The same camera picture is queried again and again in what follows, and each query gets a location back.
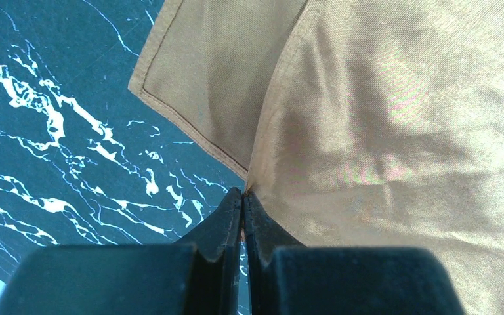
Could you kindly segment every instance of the marble pattern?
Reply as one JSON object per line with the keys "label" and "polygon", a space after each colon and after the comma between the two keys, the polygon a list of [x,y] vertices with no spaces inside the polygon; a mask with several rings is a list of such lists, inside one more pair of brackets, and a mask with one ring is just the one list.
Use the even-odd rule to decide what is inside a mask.
{"label": "marble pattern", "polygon": [[39,246],[171,243],[243,188],[127,90],[162,4],[0,1],[1,281]]}

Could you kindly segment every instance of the fabric hem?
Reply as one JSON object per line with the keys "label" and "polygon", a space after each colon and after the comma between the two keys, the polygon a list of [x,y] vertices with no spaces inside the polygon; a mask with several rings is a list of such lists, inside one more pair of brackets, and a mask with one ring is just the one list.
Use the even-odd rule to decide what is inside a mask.
{"label": "fabric hem", "polygon": [[150,32],[150,35],[144,44],[144,48],[140,53],[140,57],[138,58],[138,62],[136,63],[134,72],[130,78],[128,88],[134,95],[143,101],[143,103],[177,126],[200,148],[202,148],[202,150],[206,151],[206,153],[210,156],[227,166],[241,179],[245,180],[248,171],[244,167],[234,161],[226,152],[207,140],[172,107],[162,102],[155,96],[152,96],[144,88],[144,82],[146,81],[146,76],[148,75],[152,61],[154,60],[157,52],[160,50],[163,39],[169,31],[171,24],[177,17],[177,13],[179,12],[183,1],[184,0],[166,0],[163,4],[163,7],[159,12],[159,16],[152,27],[152,31]]}

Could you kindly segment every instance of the beige fabric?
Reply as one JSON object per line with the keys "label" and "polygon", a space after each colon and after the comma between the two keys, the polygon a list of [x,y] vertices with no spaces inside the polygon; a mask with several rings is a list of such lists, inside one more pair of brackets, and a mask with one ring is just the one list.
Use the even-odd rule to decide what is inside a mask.
{"label": "beige fabric", "polygon": [[258,117],[305,0],[172,0],[130,90],[245,178]]}
{"label": "beige fabric", "polygon": [[428,248],[469,314],[504,314],[504,1],[236,2],[167,0],[132,91],[302,242]]}

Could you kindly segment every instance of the fabric fold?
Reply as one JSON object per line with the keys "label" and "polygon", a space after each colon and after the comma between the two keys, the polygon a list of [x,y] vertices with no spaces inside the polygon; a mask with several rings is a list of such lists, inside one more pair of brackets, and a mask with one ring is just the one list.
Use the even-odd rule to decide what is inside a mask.
{"label": "fabric fold", "polygon": [[130,89],[299,241],[427,248],[504,314],[504,1],[167,0]]}

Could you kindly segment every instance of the clip jaw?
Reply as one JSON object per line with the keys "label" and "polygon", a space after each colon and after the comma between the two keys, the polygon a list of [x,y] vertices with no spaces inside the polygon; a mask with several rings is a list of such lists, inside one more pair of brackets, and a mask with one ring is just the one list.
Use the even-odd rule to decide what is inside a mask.
{"label": "clip jaw", "polygon": [[236,314],[241,234],[253,314],[463,314],[417,248],[308,248],[231,188],[171,245],[55,246],[22,262],[0,314]]}

